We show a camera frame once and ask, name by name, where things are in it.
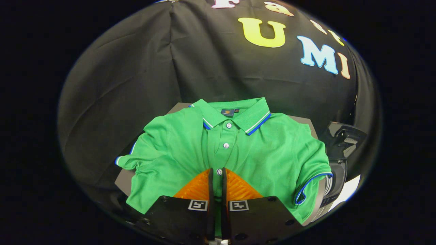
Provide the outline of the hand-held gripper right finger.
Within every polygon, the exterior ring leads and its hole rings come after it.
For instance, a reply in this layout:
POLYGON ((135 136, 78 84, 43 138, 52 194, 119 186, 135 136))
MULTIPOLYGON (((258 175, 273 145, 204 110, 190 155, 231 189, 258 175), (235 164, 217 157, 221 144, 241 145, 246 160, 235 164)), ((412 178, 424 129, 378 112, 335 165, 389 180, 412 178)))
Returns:
POLYGON ((223 170, 222 237, 230 245, 277 245, 303 226, 276 196, 263 196, 229 169, 223 170))

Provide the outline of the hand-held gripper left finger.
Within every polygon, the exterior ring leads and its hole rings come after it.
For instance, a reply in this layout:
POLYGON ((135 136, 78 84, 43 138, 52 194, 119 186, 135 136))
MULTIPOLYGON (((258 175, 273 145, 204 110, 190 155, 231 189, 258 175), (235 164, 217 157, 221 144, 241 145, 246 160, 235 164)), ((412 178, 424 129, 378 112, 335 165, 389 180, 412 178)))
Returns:
POLYGON ((215 239, 212 168, 173 195, 162 195, 135 217, 135 228, 167 245, 205 245, 215 239))

